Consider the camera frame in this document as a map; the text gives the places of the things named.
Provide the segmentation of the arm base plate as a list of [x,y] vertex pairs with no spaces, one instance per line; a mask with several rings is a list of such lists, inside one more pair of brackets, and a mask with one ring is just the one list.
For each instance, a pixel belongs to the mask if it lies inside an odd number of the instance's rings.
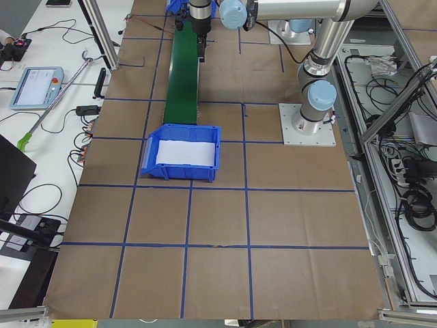
[[310,122],[301,116],[301,104],[279,103],[283,144],[286,146],[336,146],[333,125],[325,113],[320,122]]

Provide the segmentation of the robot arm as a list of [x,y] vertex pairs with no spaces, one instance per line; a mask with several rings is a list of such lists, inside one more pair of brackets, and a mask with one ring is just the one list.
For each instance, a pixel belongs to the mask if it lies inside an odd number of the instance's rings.
[[292,117],[296,132],[318,133],[337,98],[337,90],[325,77],[354,21],[375,8],[376,1],[218,1],[217,4],[221,22],[230,30],[248,31],[270,20],[322,19],[313,48],[298,70],[303,102]]
[[309,45],[309,31],[313,27],[313,19],[280,20],[277,33],[287,44]]

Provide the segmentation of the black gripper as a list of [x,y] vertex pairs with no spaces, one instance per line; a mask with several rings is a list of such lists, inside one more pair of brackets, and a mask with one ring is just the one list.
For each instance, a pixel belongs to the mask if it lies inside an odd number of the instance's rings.
[[211,31],[212,3],[211,0],[190,0],[189,14],[193,31],[197,36],[197,56],[200,62],[205,62],[206,35]]

